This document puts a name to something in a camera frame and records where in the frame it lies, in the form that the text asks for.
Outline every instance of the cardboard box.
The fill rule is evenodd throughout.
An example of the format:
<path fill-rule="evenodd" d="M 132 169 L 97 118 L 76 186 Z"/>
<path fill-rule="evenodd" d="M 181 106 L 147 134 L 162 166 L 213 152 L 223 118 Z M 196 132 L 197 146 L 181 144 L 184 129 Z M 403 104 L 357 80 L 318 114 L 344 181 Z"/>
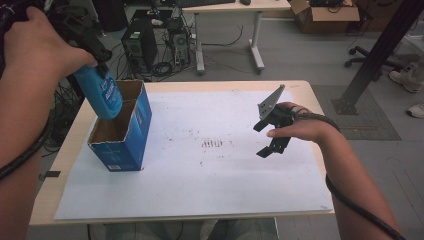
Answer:
<path fill-rule="evenodd" d="M 306 0 L 289 2 L 302 33 L 344 33 L 351 21 L 359 21 L 358 9 L 350 7 L 311 7 Z"/>
<path fill-rule="evenodd" d="M 403 0 L 353 0 L 374 19 L 392 19 Z"/>
<path fill-rule="evenodd" d="M 362 7 L 358 6 L 360 21 L 351 22 L 347 28 L 350 35 L 363 35 L 365 32 L 383 32 L 391 19 L 373 18 Z"/>
<path fill-rule="evenodd" d="M 111 172 L 140 171 L 152 111 L 143 81 L 116 81 L 123 97 L 113 120 L 97 119 L 88 146 Z"/>

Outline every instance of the white sheet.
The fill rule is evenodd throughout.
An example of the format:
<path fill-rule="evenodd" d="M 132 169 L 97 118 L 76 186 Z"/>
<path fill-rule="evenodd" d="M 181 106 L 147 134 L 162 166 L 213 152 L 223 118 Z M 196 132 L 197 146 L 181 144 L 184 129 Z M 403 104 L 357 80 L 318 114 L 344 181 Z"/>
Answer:
<path fill-rule="evenodd" d="M 271 142 L 272 126 L 253 130 L 257 104 L 269 94 L 148 93 L 153 116 L 142 170 L 111 173 L 85 142 L 55 219 L 331 210 L 309 143 L 292 138 L 282 155 L 256 155 Z M 283 92 L 280 101 L 291 100 Z"/>

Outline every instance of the desk leg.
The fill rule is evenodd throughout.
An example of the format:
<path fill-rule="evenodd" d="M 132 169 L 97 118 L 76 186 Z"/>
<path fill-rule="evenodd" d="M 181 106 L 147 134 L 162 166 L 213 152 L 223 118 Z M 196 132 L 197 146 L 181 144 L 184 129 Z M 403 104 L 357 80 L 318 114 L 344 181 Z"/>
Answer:
<path fill-rule="evenodd" d="M 205 64 L 203 63 L 203 51 L 202 51 L 202 42 L 200 41 L 200 32 L 199 32 L 199 17 L 198 13 L 194 14 L 194 24 L 196 30 L 196 64 L 197 64 L 197 73 L 200 75 L 205 74 Z"/>
<path fill-rule="evenodd" d="M 253 58 L 255 58 L 256 66 L 258 67 L 259 72 L 265 69 L 264 62 L 262 61 L 262 57 L 259 54 L 258 50 L 258 36 L 259 36 L 259 27 L 261 24 L 261 16 L 262 12 L 256 12 L 255 16 L 255 28 L 253 30 L 253 39 L 249 39 L 250 49 L 252 49 Z"/>

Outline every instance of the black pole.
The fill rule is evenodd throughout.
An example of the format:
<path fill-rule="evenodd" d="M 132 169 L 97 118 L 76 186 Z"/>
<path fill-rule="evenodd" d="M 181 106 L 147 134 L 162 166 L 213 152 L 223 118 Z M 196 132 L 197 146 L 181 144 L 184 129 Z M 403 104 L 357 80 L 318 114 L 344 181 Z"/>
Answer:
<path fill-rule="evenodd" d="M 404 0 L 381 33 L 341 99 L 332 100 L 338 114 L 356 114 L 355 104 L 377 71 L 408 32 L 424 9 L 423 0 Z"/>

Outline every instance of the gray floor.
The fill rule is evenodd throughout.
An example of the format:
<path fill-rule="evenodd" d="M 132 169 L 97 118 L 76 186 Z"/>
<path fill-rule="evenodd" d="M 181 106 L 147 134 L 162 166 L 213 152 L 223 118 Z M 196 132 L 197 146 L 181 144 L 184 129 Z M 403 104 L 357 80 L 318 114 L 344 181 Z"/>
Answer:
<path fill-rule="evenodd" d="M 262 21 L 258 43 L 266 69 L 258 75 L 247 49 L 252 32 L 251 27 L 244 27 L 241 39 L 232 47 L 205 46 L 205 75 L 199 76 L 191 67 L 163 81 L 307 80 L 312 85 L 346 86 L 359 69 L 358 64 L 351 68 L 343 66 L 350 57 L 347 49 L 351 45 L 371 49 L 378 37 L 375 33 L 358 37 L 301 34 L 292 20 L 267 19 Z M 208 29 L 202 36 L 203 42 L 228 43 L 239 33 L 239 28 L 228 27 Z M 120 42 L 111 36 L 102 40 L 108 46 Z M 416 55 L 401 47 L 393 58 L 407 62 L 416 59 Z M 350 142 L 385 194 L 404 236 L 418 240 L 424 236 L 424 120 L 407 116 L 405 109 L 423 99 L 424 93 L 406 92 L 387 78 L 389 70 L 384 68 L 384 76 L 372 82 L 368 90 L 401 140 Z M 277 222 L 280 239 L 339 239 L 334 216 L 279 217 Z M 200 224 L 186 221 L 181 239 L 198 239 Z M 173 223 L 174 236 L 180 227 L 179 222 Z M 31 227 L 28 239 L 87 239 L 87 230 L 85 225 Z"/>

